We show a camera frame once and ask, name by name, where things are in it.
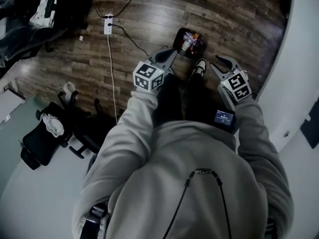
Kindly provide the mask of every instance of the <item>black cable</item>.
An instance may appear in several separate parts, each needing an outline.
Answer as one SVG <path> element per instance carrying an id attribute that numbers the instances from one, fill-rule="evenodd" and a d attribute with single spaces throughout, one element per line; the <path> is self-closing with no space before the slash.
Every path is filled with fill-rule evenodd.
<path id="1" fill-rule="evenodd" d="M 95 11 L 96 11 L 96 13 L 98 14 L 99 17 L 105 18 L 104 16 L 102 16 L 102 15 L 98 12 L 98 10 L 97 10 L 96 7 L 94 6 L 94 4 L 92 4 L 92 6 L 93 6 L 93 8 L 95 9 Z"/>
<path id="2" fill-rule="evenodd" d="M 113 16 L 113 18 L 119 16 L 119 15 L 125 10 L 125 8 L 130 4 L 131 1 L 132 1 L 132 0 L 129 0 L 129 2 L 123 7 L 123 9 L 120 10 L 120 12 L 119 12 L 118 14 L 116 14 L 115 16 Z"/>
<path id="3" fill-rule="evenodd" d="M 212 171 L 211 169 L 196 169 L 195 171 L 193 171 L 193 172 L 189 175 L 189 177 L 187 178 L 187 180 L 186 180 L 186 182 L 185 182 L 185 188 L 184 188 L 183 194 L 182 194 L 182 196 L 181 196 L 181 198 L 180 198 L 180 201 L 179 201 L 179 203 L 178 203 L 178 206 L 177 206 L 177 208 L 176 208 L 176 211 L 175 211 L 175 213 L 174 213 L 174 216 L 173 216 L 173 218 L 172 218 L 172 220 L 171 220 L 171 222 L 170 222 L 170 224 L 169 224 L 169 226 L 168 226 L 168 229 L 166 230 L 166 233 L 165 233 L 163 239 L 166 239 L 166 237 L 167 237 L 167 235 L 168 235 L 168 232 L 169 232 L 171 226 L 173 225 L 173 222 L 174 222 L 174 220 L 175 220 L 175 217 L 176 217 L 176 215 L 177 215 L 177 212 L 178 212 L 178 210 L 179 210 L 179 208 L 180 208 L 181 202 L 182 202 L 182 200 L 183 200 L 183 198 L 184 198 L 186 189 L 188 188 L 188 186 L 189 186 L 189 184 L 190 184 L 190 180 L 191 180 L 191 178 L 193 178 L 193 176 L 194 176 L 195 173 L 198 173 L 198 174 L 208 174 L 208 173 L 210 173 L 210 174 L 212 174 L 212 175 L 215 177 L 215 179 L 217 180 L 217 184 L 218 184 L 218 186 L 219 186 L 219 188 L 220 188 L 221 196 L 222 196 L 222 198 L 223 198 L 223 204 L 224 204 L 224 209 L 225 209 L 225 216 L 226 216 L 227 227 L 228 227 L 228 235 L 229 235 L 229 239 L 231 239 L 231 230 L 230 230 L 228 212 L 227 212 L 226 201 L 225 201 L 224 192 L 223 192 L 223 188 L 222 188 L 223 183 L 221 182 L 221 180 L 220 180 L 218 174 L 217 174 L 215 171 Z"/>
<path id="4" fill-rule="evenodd" d="M 125 8 L 130 4 L 131 1 L 132 1 L 132 0 L 129 0 L 129 2 L 128 2 L 128 3 L 120 10 L 120 12 L 119 12 L 118 14 L 116 14 L 115 16 L 101 16 L 101 14 L 98 12 L 98 10 L 95 8 L 94 5 L 93 5 L 93 7 L 94 7 L 94 9 L 95 9 L 95 11 L 96 11 L 96 13 L 98 14 L 99 17 L 101 17 L 101 18 L 106 18 L 106 17 L 108 17 L 108 18 L 115 18 L 115 17 L 119 16 L 119 15 L 125 10 Z"/>
<path id="5" fill-rule="evenodd" d="M 126 31 L 125 31 L 125 29 L 124 29 L 123 27 L 121 27 L 121 26 L 119 26 L 119 25 L 111 24 L 111 23 L 109 23 L 108 25 L 109 25 L 109 26 L 112 25 L 112 26 L 117 26 L 117 27 L 119 27 L 119 28 L 124 32 L 124 34 L 127 36 L 127 38 L 128 38 L 129 40 L 131 40 L 131 42 L 132 42 L 138 49 L 140 49 L 141 51 L 143 51 L 143 52 L 149 57 L 149 54 L 148 54 L 145 50 L 143 50 L 142 48 L 138 47 L 138 45 L 133 41 L 132 38 L 130 38 L 130 36 L 126 33 Z"/>

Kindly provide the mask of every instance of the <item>sleeve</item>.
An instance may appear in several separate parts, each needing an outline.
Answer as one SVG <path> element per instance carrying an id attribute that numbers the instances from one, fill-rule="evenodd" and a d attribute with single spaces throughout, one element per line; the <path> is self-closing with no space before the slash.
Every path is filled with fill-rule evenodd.
<path id="1" fill-rule="evenodd" d="M 84 189 L 73 213 L 74 238 L 79 238 L 83 216 L 97 203 L 107 202 L 112 193 L 149 159 L 152 113 L 157 105 L 155 95 L 142 90 L 132 91 L 127 109 L 118 125 L 108 133 L 84 180 Z"/>
<path id="2" fill-rule="evenodd" d="M 272 217 L 279 238 L 287 235 L 294 215 L 294 204 L 279 154 L 269 140 L 261 108 L 251 97 L 236 106 L 239 124 L 238 154 L 251 166 L 256 181 L 266 190 L 268 216 Z"/>

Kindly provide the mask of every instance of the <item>white cable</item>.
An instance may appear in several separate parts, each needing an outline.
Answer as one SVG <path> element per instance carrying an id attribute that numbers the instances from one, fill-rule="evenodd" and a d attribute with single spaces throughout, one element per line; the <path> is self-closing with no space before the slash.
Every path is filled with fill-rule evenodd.
<path id="1" fill-rule="evenodd" d="M 109 45 L 110 61 L 111 61 L 111 76 L 112 76 L 112 84 L 113 84 L 114 112 L 115 112 L 115 120 L 116 120 L 116 125 L 117 125 L 117 124 L 118 124 L 118 118 L 117 118 L 117 116 L 116 116 L 115 85 L 114 85 L 114 75 L 113 75 L 113 67 L 112 67 L 112 54 L 111 54 L 111 47 L 110 47 L 109 36 L 110 36 L 110 35 L 108 34 L 108 45 Z"/>

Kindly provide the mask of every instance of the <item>gray hoodie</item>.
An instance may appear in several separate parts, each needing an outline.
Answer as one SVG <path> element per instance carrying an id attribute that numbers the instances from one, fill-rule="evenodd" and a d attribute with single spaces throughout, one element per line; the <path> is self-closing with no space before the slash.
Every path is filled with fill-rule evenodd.
<path id="1" fill-rule="evenodd" d="M 260 107 L 246 98 L 236 107 L 240 146 L 234 136 L 194 121 L 153 128 L 153 94 L 133 91 L 128 108 L 107 135 L 84 181 L 73 215 L 74 238 L 83 216 L 97 203 L 111 215 L 102 219 L 99 239 L 162 239 L 184 184 L 197 168 L 214 170 L 223 182 L 233 239 L 262 239 L 268 218 L 283 238 L 293 220 L 293 200 Z M 220 189 L 212 176 L 195 175 L 167 238 L 227 239 Z"/>

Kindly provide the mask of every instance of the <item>white shoe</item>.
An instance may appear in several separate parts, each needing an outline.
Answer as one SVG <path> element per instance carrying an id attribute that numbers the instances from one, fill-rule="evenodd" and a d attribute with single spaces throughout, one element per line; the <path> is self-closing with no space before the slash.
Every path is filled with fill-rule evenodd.
<path id="1" fill-rule="evenodd" d="M 200 74 L 201 77 L 204 77 L 204 73 L 206 71 L 206 66 L 207 66 L 206 59 L 203 59 L 203 58 L 199 59 L 195 65 L 195 69 L 193 70 L 191 75 Z"/>

